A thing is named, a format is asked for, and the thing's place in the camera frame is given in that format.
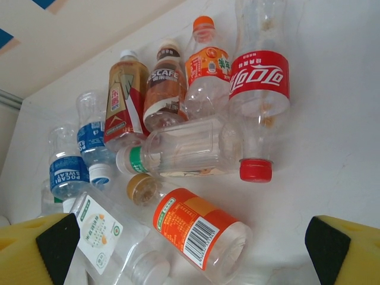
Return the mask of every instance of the black foam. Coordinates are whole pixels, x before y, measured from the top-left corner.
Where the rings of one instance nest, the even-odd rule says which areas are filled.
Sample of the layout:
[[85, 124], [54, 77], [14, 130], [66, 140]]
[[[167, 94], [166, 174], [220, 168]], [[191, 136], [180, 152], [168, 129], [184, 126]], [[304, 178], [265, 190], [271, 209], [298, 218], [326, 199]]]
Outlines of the black foam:
[[305, 244], [321, 285], [334, 285], [350, 248], [351, 239], [318, 217], [306, 230]]
[[40, 255], [54, 285], [63, 285], [80, 238], [74, 214], [45, 230], [36, 238]]

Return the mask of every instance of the red bottle cap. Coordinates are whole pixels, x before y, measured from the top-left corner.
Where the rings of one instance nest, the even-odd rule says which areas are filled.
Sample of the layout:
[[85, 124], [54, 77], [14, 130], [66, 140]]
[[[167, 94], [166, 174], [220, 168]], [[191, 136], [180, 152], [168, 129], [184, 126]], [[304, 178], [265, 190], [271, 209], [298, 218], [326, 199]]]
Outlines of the red bottle cap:
[[272, 163], [265, 159], [244, 159], [240, 163], [240, 179], [267, 183], [272, 179]]

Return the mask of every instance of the clear plastic bottle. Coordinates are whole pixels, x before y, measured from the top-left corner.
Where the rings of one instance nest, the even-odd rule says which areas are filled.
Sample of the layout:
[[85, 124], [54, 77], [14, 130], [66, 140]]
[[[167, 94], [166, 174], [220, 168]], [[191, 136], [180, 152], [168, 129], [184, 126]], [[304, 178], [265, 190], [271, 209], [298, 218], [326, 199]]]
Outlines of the clear plastic bottle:
[[127, 194], [140, 206], [141, 222], [161, 233], [213, 284], [235, 276], [252, 239], [247, 225], [187, 189], [147, 174], [134, 176]]
[[113, 152], [138, 145], [149, 134], [143, 124], [148, 76], [147, 67], [132, 50], [123, 50], [110, 69], [104, 143]]
[[284, 9], [285, 0], [236, 0], [229, 112], [242, 128], [240, 178], [248, 182], [271, 180], [271, 148], [290, 107]]
[[178, 114], [179, 103], [183, 102], [186, 94], [180, 60], [177, 42], [164, 40], [157, 54], [157, 64], [148, 78], [144, 103], [144, 125], [150, 132], [185, 121]]
[[77, 196], [90, 181], [77, 145], [77, 128], [70, 124], [55, 128], [49, 134], [49, 147], [52, 194], [63, 201]]
[[115, 153], [104, 144], [107, 95], [88, 91], [77, 99], [79, 114], [78, 148], [88, 167], [90, 182], [100, 190], [110, 189]]
[[41, 190], [41, 214], [39, 217], [48, 216], [56, 213], [63, 213], [62, 200], [55, 198], [50, 191], [50, 180], [42, 182]]
[[184, 57], [188, 92], [181, 110], [189, 119], [222, 112], [229, 96], [230, 62], [210, 17], [200, 16], [194, 21]]
[[170, 264], [151, 245], [149, 229], [88, 185], [71, 212], [80, 227], [78, 248], [96, 284], [161, 285]]
[[116, 165], [164, 177], [222, 174], [238, 168], [241, 144], [236, 128], [214, 115], [152, 132], [142, 146], [120, 149]]

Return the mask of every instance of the red bottle label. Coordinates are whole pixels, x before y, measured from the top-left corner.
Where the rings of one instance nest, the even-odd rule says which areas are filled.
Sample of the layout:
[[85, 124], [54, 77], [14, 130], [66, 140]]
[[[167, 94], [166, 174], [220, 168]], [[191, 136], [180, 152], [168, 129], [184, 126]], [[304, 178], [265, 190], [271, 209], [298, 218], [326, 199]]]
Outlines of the red bottle label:
[[167, 194], [156, 209], [153, 226], [200, 269], [234, 217], [185, 188]]
[[289, 63], [277, 52], [248, 52], [232, 63], [230, 99], [244, 91], [269, 90], [290, 98]]

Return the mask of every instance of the white wall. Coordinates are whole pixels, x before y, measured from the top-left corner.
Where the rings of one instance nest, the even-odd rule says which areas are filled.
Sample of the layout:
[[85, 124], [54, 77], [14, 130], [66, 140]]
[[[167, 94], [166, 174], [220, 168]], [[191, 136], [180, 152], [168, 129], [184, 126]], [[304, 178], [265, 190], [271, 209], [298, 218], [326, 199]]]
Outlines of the white wall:
[[10, 147], [18, 111], [0, 104], [0, 173]]
[[0, 86], [26, 98], [181, 2], [66, 1], [54, 15], [31, 0], [0, 1], [0, 27], [19, 43], [0, 54]]

